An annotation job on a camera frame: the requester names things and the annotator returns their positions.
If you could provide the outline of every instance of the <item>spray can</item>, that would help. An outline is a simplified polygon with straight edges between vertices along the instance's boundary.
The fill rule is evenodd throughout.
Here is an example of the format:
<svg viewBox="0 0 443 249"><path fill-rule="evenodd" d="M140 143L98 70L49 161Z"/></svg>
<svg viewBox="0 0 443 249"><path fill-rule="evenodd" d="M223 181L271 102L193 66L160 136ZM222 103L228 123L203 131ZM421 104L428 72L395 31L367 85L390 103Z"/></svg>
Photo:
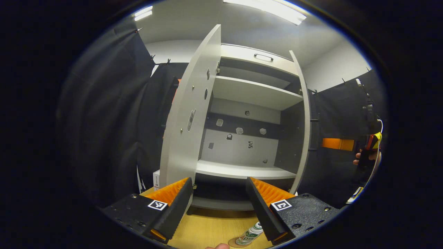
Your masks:
<svg viewBox="0 0 443 249"><path fill-rule="evenodd" d="M260 234L262 234L263 228L261 228L260 222L257 222L253 227L249 228L243 235L241 235L235 243L237 245L251 244Z"/></svg>

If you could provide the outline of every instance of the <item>wooden floor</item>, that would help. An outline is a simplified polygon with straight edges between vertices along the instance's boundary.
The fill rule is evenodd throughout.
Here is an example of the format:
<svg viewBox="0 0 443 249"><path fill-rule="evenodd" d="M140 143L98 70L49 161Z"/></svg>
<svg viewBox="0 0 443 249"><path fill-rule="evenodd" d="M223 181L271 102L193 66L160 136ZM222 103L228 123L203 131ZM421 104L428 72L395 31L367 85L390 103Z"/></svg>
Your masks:
<svg viewBox="0 0 443 249"><path fill-rule="evenodd" d="M152 191L153 189L149 189L142 195ZM254 211L218 211L193 207L190 209L192 215L184 215L168 245L180 249L205 249L207 246L215 248L220 243L227 244L231 238L241 236L258 222ZM244 248L265 249L271 246L271 242L261 234Z"/></svg>

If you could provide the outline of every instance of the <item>open cabinet door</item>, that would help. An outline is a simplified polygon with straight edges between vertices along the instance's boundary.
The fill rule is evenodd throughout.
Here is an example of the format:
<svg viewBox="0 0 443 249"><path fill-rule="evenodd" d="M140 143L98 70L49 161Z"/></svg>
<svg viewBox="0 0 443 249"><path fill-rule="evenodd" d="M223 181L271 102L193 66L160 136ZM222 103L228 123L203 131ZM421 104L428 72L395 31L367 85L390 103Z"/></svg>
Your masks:
<svg viewBox="0 0 443 249"><path fill-rule="evenodd" d="M309 92L306 87L306 82L303 77L302 70L300 68L299 62L297 61L297 58L295 58L294 52L292 50L289 51L289 53L292 56L292 60L295 64L295 70L298 73L298 76L300 78L300 85L303 92L303 107L304 107L304 135L303 135L303 148L302 148L302 154L300 157L300 164L299 168L297 170L294 183L291 187L291 194L294 194L297 191L297 188L300 185L300 181L303 177L304 169L306 166L306 161L308 157L308 149L311 142L311 108L309 104Z"/></svg>
<svg viewBox="0 0 443 249"><path fill-rule="evenodd" d="M220 24L216 25L197 48L175 93L163 137L160 187L185 177L195 181L206 112L221 56L220 29Z"/></svg>

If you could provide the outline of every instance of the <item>fluorescent light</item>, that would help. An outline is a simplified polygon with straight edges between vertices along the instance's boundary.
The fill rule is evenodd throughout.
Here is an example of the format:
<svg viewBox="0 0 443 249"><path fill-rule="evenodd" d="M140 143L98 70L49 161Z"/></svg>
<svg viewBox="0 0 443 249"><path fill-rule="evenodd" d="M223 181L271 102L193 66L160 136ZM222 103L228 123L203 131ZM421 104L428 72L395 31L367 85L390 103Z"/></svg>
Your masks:
<svg viewBox="0 0 443 249"><path fill-rule="evenodd" d="M141 10L135 12L135 13L134 13L134 16L140 16L141 14L146 13L146 12L148 12L148 11L150 11L150 10L152 10L152 6L149 6L149 7L143 8L143 9L141 9Z"/></svg>
<svg viewBox="0 0 443 249"><path fill-rule="evenodd" d="M223 2L256 8L279 16L296 25L300 25L306 19L305 15L295 10L295 5L282 0L223 0Z"/></svg>
<svg viewBox="0 0 443 249"><path fill-rule="evenodd" d="M147 16L150 16L150 15L152 15L152 11L150 11L150 12L146 12L146 13L143 13L143 14L141 14L141 15L136 16L136 17L134 18L134 21L138 21L138 20L140 20L140 19L142 19L142 18L145 18L145 17L147 17Z"/></svg>

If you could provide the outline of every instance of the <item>drawer handle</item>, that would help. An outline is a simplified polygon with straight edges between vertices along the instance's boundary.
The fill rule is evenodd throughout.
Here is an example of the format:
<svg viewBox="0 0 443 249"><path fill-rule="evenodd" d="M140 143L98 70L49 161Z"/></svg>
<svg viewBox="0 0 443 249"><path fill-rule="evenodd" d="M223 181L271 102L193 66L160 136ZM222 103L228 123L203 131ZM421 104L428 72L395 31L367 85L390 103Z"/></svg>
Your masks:
<svg viewBox="0 0 443 249"><path fill-rule="evenodd" d="M259 55L259 56L264 56L264 57L268 57L269 59L271 59L271 62L274 61L274 58L269 57L269 56L266 56L266 55L262 55L262 54L254 54L254 57L257 58L257 55Z"/></svg>

